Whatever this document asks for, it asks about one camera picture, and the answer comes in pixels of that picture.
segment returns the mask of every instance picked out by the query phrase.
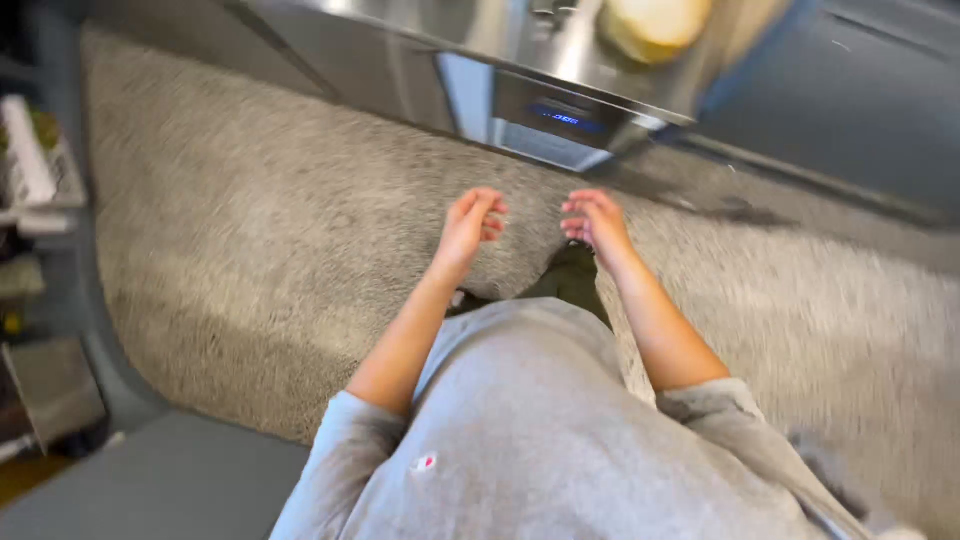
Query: floor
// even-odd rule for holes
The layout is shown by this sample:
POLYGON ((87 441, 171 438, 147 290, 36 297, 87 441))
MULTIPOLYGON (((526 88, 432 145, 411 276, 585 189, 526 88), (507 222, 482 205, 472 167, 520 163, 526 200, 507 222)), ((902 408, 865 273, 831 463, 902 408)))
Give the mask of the floor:
MULTIPOLYGON (((311 439, 459 193, 507 195, 507 232, 468 285, 509 297, 560 245, 560 202, 586 185, 105 33, 88 30, 84 51, 100 264, 132 363, 178 404, 281 437, 311 439)), ((659 149, 639 167, 695 180, 715 166, 659 149)), ((960 536, 955 278, 618 197, 639 251, 775 426, 821 437, 933 537, 960 536)), ((612 283, 598 284, 630 387, 649 399, 612 283)))

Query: sweatshirt sleeve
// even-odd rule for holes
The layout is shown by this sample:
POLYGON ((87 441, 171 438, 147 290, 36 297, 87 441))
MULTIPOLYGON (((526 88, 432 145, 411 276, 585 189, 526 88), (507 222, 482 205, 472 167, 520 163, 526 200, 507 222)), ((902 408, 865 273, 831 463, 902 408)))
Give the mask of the sweatshirt sleeve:
POLYGON ((394 453, 406 428, 401 416, 346 391, 337 394, 271 539, 338 537, 373 472, 394 453))
POLYGON ((767 424, 743 380, 710 380, 660 392, 657 408, 726 449, 759 477, 788 489, 810 519, 834 537, 871 537, 833 498, 790 442, 767 424))

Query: digital display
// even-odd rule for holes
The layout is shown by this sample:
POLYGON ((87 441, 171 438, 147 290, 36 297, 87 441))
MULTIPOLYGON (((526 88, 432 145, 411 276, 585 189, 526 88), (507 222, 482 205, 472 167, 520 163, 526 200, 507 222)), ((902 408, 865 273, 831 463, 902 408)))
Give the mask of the digital display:
POLYGON ((565 124, 568 124, 570 126, 575 126, 578 129, 584 130, 586 132, 597 134, 604 131, 604 127, 602 124, 591 122, 590 120, 587 120, 585 118, 570 116, 569 114, 566 114, 563 110, 547 107, 546 105, 542 105, 539 103, 532 105, 530 109, 534 114, 539 114, 540 116, 553 118, 554 120, 564 122, 565 124))

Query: kitchen counter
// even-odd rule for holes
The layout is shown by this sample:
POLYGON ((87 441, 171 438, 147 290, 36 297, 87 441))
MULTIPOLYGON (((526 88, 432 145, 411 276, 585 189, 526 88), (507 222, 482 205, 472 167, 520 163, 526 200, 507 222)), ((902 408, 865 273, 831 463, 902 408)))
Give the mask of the kitchen counter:
POLYGON ((697 42, 676 61, 654 67, 629 60, 596 35, 603 0, 581 0, 562 24, 555 24, 556 15, 534 13, 554 7, 539 0, 304 0, 292 7, 376 25, 686 125, 696 120, 700 96, 724 67, 744 12, 741 2, 714 0, 697 42))

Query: gray sweatshirt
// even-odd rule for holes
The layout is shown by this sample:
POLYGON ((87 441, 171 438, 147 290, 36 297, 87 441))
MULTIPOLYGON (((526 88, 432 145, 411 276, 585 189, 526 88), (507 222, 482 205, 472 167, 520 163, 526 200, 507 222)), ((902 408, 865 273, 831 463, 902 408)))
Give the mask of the gray sweatshirt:
POLYGON ((330 401, 272 538, 867 538, 747 386, 623 384, 613 335, 556 299, 444 323, 413 412, 330 401))

